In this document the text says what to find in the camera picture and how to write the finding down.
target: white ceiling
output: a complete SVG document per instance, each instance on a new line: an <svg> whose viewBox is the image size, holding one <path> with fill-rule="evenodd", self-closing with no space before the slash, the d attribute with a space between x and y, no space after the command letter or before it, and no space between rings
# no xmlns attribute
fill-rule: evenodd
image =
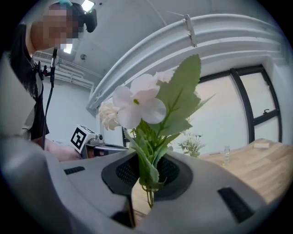
<svg viewBox="0 0 293 234"><path fill-rule="evenodd" d="M73 42L71 54L59 51L65 60L89 69L102 77L129 49L165 25L183 19L170 13L189 14L191 17L234 13L272 19L253 0L92 0L97 10L97 28L85 32L83 38ZM82 4L83 0L73 0ZM87 56L86 61L80 55ZM101 78L86 77L96 84Z"/></svg>

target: black window frame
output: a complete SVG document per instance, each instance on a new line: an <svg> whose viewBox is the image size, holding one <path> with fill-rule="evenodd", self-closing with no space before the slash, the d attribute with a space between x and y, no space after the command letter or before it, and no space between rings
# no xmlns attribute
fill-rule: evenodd
<svg viewBox="0 0 293 234"><path fill-rule="evenodd" d="M273 102L275 105L274 110L269 111L267 113L264 112L264 114L262 116L258 116L256 118L253 117L251 103L250 103L248 94L246 92L246 89L245 89L245 87L241 81L241 78L240 78L240 76L254 74L254 73L261 73L264 81L269 86L271 96L273 98ZM242 99L243 105L244 105L247 126L248 126L248 142L251 143L255 140L255 126L256 125L261 124L261 123L263 123L273 117L276 117L276 116L278 118L278 128L279 128L278 141L282 142L282 118L281 118L280 106L279 106L279 102L277 99L275 89L272 85L272 82L271 82L265 68L261 64L256 65L256 66L237 68L237 69L231 68L230 70L227 70L227 71L203 76L200 78L199 84L203 83L203 82L210 81L210 80L214 80L217 78L221 78L224 76L228 76L228 75L230 75L230 77L233 79L233 81L238 89L238 92L240 94L240 97Z"/></svg>
<svg viewBox="0 0 293 234"><path fill-rule="evenodd" d="M124 134L124 131L123 131L123 127L121 127L121 128L122 128L123 146L124 146L124 147L127 147L127 146L126 146L126 142L130 142L130 140L127 139L127 138L125 137L125 134Z"/></svg>

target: small plant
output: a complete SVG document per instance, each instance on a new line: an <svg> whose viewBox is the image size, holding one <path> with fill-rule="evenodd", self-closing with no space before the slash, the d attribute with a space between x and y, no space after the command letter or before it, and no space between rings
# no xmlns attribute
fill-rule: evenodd
<svg viewBox="0 0 293 234"><path fill-rule="evenodd" d="M188 154L191 157L197 158L200 155L199 150L205 147L205 144L201 144L200 138L202 135L183 132L184 138L178 146L181 147L184 154Z"/></svg>
<svg viewBox="0 0 293 234"><path fill-rule="evenodd" d="M192 127L190 116L211 99L202 101L197 96L200 75L201 59L192 55L175 71L143 74L131 82L130 88L116 87L113 103L100 106L103 125L109 129L121 125L130 141L129 148L137 153L139 183L150 207L154 205L153 193L165 183L159 182L158 161L171 149L168 145ZM134 137L125 129L132 129Z"/></svg>

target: white rose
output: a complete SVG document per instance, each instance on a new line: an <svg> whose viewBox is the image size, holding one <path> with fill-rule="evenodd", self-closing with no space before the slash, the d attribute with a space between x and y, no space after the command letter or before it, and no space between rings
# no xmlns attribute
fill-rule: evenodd
<svg viewBox="0 0 293 234"><path fill-rule="evenodd" d="M117 113L119 108L112 103L102 103L99 109L99 116L105 128L114 130L115 127L120 126L117 120Z"/></svg>

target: person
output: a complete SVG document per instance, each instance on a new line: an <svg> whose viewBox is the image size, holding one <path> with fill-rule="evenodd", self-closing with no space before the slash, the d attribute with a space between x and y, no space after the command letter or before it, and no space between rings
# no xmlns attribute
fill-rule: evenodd
<svg viewBox="0 0 293 234"><path fill-rule="evenodd" d="M36 101L25 126L23 126L21 136L41 147L45 120L43 84L39 75L33 71L33 54L36 51L66 44L67 39L78 37L82 27L83 22L80 22L78 14L72 10L72 3L62 0L49 6L43 16L32 24L20 23L7 48L7 55L13 71ZM49 133L47 125L45 129L47 135ZM79 153L74 148L57 145L47 138L44 150L53 153L59 161L80 159Z"/></svg>

